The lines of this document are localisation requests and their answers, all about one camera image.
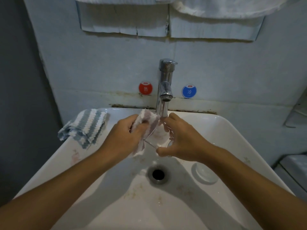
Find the forearm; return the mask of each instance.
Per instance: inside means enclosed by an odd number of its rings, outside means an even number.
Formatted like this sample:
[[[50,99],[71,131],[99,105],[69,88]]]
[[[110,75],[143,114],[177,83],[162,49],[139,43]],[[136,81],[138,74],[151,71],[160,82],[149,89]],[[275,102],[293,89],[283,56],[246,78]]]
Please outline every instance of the forearm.
[[[81,194],[117,161],[96,152],[0,208],[0,229],[50,229]]]
[[[208,165],[263,229],[303,229],[307,204],[263,177],[225,149],[214,147],[201,163]]]

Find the blue and white striped towel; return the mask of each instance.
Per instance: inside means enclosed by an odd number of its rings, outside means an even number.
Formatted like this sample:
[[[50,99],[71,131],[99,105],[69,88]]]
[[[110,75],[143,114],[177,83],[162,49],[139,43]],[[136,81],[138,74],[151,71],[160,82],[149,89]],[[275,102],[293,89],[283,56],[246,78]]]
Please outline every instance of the blue and white striped towel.
[[[106,112],[102,109],[81,111],[74,119],[65,124],[58,132],[58,137],[62,141],[72,136],[82,148],[86,149],[92,143],[96,143],[105,118]]]

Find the hand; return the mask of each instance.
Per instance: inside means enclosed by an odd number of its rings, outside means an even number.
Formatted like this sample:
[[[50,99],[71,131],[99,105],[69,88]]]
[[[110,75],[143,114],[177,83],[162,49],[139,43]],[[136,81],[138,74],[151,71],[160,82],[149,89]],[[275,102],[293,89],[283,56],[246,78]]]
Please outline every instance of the hand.
[[[157,154],[161,157],[175,156],[185,161],[203,162],[206,153],[218,148],[175,113],[171,113],[169,117],[164,119],[164,122],[174,132],[174,143],[170,147],[157,149]]]
[[[132,153],[149,127],[148,123],[142,123],[137,126],[133,133],[130,133],[130,128],[137,116],[135,114],[119,120],[111,129],[99,151],[111,155],[116,163]]]

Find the faucet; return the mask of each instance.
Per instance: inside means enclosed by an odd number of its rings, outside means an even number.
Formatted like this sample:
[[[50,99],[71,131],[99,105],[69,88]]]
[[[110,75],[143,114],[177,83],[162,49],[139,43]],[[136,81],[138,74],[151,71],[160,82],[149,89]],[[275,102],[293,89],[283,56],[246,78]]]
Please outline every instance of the faucet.
[[[172,100],[173,94],[171,89],[173,71],[177,62],[172,59],[161,59],[159,62],[159,70],[161,77],[158,87],[158,97],[156,105],[156,113],[161,117],[167,117],[168,103]]]

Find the sink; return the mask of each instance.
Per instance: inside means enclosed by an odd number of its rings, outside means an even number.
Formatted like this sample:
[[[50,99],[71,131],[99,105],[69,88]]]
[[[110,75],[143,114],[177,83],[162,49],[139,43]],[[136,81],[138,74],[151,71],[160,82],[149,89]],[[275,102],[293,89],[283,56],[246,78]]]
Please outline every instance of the sink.
[[[106,112],[105,129],[96,145],[84,150],[68,138],[17,195],[95,152],[119,119],[139,113],[140,109],[107,108]],[[174,113],[208,141],[227,149],[291,193],[229,121],[212,114]],[[161,158],[153,147],[146,145],[143,152],[129,156],[97,179],[52,229],[261,229],[220,179],[207,184],[198,177],[195,167],[195,162]],[[165,172],[168,181],[164,184],[154,184],[150,179],[157,168]]]

